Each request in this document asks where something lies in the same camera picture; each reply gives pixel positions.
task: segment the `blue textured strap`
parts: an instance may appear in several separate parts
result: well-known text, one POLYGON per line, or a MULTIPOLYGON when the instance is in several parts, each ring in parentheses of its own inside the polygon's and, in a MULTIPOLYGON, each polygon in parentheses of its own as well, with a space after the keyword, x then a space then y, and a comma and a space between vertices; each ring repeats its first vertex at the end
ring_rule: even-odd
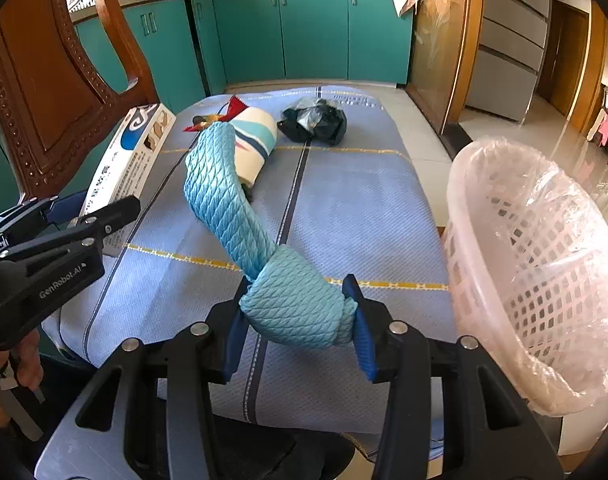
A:
POLYGON ((186 167, 186 200, 253 282, 240 308, 254 329, 271 341, 309 348, 349 343, 357 303, 263 229, 235 172, 234 127, 207 128, 186 167))

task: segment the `cabinet handle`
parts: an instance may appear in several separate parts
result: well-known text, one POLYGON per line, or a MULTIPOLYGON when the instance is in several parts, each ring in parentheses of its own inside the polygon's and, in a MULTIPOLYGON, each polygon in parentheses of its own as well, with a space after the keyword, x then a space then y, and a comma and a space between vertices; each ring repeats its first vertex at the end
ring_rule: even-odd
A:
POLYGON ((140 18, 142 19, 142 28, 144 29, 144 36, 148 36, 150 34, 150 29, 148 28, 148 18, 146 17, 146 14, 142 14, 140 18))
POLYGON ((148 17, 150 19, 150 28, 153 32, 157 32, 157 23, 155 22, 155 13, 149 12, 148 17))

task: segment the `blue tablecloth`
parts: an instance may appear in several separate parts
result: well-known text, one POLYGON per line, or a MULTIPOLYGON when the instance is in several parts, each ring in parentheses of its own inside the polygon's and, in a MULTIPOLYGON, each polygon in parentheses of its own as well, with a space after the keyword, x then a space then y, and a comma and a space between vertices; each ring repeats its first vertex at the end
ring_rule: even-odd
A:
MULTIPOLYGON (((332 283, 348 273, 366 297, 426 336, 456 339, 448 274, 431 211, 395 123, 379 101, 353 88, 324 86, 243 94, 249 106, 279 120, 302 96, 334 99, 346 113, 340 144, 304 150, 278 134, 253 188, 263 225, 304 255, 332 283)), ((171 338, 210 307, 229 300, 241 279, 220 243, 195 218, 182 186, 183 156, 195 115, 215 113, 229 96, 213 96, 178 115, 141 197, 142 214, 119 258, 104 257, 106 275, 49 318, 52 338, 101 365, 121 341, 171 338)), ((381 431, 388 386, 371 385, 353 346, 324 351, 267 342, 250 329, 239 371, 212 386, 213 410, 268 426, 381 431)), ((441 389, 433 392, 434 453, 441 427, 441 389)), ((367 445, 376 448, 377 438, 367 445)))

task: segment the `blue logo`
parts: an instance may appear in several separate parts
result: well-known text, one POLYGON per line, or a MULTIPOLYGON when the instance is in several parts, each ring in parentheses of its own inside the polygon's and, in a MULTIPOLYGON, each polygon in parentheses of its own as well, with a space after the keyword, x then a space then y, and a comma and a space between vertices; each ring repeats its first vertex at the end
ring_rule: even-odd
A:
POLYGON ((135 111, 135 115, 129 121, 129 125, 126 126, 120 144, 125 150, 132 151, 135 149, 138 140, 144 133, 144 130, 148 126, 151 117, 155 114, 155 111, 159 107, 159 104, 150 106, 139 106, 135 111))

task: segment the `pink clothing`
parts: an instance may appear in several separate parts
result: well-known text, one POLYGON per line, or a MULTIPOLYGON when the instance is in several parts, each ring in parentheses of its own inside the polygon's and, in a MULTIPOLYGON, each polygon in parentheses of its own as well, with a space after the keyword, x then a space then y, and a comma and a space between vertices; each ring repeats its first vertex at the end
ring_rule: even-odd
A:
POLYGON ((601 134, 601 143, 599 145, 605 146, 608 142, 608 116, 606 116, 604 122, 601 123, 598 131, 601 134))

